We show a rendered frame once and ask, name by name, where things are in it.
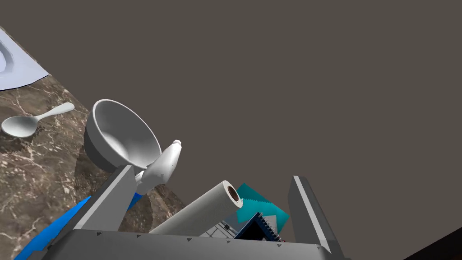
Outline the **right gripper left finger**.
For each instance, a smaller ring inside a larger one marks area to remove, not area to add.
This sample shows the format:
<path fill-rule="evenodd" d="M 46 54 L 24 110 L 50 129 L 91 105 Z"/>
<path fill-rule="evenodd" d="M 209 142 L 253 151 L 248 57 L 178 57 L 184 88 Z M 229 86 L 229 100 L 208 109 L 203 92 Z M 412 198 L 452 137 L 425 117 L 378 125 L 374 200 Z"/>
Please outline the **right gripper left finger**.
<path fill-rule="evenodd" d="M 119 167 L 81 208 L 73 229 L 118 231 L 136 188 L 134 167 Z"/>

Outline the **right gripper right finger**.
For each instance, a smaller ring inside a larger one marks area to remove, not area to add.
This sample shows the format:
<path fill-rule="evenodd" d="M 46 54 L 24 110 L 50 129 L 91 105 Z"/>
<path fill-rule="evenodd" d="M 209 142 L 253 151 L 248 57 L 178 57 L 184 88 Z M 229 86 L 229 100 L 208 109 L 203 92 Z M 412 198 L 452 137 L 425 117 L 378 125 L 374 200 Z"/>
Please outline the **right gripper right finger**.
<path fill-rule="evenodd" d="M 297 243 L 318 244 L 338 253 L 338 241 L 306 177 L 292 177 L 288 204 Z"/>

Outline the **teal cloth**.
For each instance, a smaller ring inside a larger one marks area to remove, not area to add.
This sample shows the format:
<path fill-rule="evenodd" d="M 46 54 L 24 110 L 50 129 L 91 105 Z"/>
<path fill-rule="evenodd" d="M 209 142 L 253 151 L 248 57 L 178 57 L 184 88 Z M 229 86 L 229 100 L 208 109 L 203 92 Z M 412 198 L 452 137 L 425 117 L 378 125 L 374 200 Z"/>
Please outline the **teal cloth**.
<path fill-rule="evenodd" d="M 239 231 L 256 212 L 260 212 L 263 214 L 263 217 L 269 216 L 270 224 L 275 227 L 278 232 L 281 232 L 289 219 L 289 215 L 285 211 L 271 203 L 245 183 L 236 191 L 242 199 L 243 205 L 235 213 L 226 217 L 224 222 L 231 228 Z"/>

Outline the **blue spiral notebook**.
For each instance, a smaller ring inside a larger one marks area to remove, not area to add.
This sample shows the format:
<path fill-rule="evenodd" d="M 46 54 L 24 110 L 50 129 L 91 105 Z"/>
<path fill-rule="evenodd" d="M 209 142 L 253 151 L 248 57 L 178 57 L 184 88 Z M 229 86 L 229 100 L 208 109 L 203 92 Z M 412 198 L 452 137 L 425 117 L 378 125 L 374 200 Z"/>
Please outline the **blue spiral notebook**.
<path fill-rule="evenodd" d="M 263 213 L 256 212 L 245 226 L 234 236 L 234 239 L 285 242 Z"/>

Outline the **white bottle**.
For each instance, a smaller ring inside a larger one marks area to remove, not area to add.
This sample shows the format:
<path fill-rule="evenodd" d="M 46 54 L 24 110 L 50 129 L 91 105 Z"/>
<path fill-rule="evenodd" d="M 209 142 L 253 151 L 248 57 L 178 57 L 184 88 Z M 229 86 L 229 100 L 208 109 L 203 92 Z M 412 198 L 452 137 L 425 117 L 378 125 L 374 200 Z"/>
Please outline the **white bottle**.
<path fill-rule="evenodd" d="M 181 142 L 175 140 L 146 170 L 137 174 L 135 193 L 144 195 L 157 185 L 166 184 L 177 166 L 181 149 Z"/>

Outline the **blue plate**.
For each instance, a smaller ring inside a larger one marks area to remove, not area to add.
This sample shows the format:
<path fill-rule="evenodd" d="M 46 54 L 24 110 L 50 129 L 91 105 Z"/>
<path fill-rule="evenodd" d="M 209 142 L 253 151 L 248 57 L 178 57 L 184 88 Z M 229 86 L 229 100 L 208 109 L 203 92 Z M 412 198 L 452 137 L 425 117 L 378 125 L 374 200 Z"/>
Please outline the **blue plate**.
<path fill-rule="evenodd" d="M 91 196 L 76 204 L 74 207 L 65 212 L 62 216 L 56 219 L 49 226 L 44 228 L 36 235 L 14 258 L 14 260 L 27 260 L 34 251 L 41 251 L 55 239 L 65 225 L 72 219 L 74 215 L 91 199 Z"/>

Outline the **white bowl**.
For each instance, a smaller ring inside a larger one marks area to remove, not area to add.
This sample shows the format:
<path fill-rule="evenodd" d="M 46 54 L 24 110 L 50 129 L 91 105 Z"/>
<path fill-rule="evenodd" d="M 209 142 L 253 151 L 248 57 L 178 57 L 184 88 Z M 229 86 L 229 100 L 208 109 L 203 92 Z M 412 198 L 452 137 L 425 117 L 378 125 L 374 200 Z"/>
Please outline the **white bowl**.
<path fill-rule="evenodd" d="M 106 172 L 123 165 L 145 170 L 162 152 L 149 126 L 127 106 L 110 99 L 93 105 L 83 147 L 89 159 Z"/>

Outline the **white paper towel roll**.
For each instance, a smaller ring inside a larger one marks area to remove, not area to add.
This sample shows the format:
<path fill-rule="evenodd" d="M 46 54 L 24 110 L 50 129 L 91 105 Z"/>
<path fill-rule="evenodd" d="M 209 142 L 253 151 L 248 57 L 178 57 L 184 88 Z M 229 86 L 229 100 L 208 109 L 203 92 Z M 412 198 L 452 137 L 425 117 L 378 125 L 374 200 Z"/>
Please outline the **white paper towel roll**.
<path fill-rule="evenodd" d="M 225 180 L 149 233 L 198 237 L 242 206 L 243 201 L 237 191 Z"/>

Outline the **white spoon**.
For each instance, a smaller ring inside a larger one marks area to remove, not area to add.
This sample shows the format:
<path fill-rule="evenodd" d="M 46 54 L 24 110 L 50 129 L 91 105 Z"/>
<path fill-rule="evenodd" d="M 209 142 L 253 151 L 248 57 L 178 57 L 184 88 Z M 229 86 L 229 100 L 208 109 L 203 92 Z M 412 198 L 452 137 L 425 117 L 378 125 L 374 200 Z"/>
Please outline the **white spoon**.
<path fill-rule="evenodd" d="M 33 135 L 38 127 L 38 122 L 48 116 L 58 115 L 74 110 L 74 104 L 63 103 L 38 116 L 13 116 L 5 119 L 0 127 L 1 130 L 16 138 L 26 138 Z"/>

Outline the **white sink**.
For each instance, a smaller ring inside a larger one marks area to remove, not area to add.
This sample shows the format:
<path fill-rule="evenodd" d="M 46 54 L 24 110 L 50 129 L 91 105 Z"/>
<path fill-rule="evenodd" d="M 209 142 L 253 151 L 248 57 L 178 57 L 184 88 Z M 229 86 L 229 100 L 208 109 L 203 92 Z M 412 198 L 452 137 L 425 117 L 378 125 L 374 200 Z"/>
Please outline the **white sink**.
<path fill-rule="evenodd" d="M 49 75 L 0 28 L 0 91 L 33 84 Z"/>

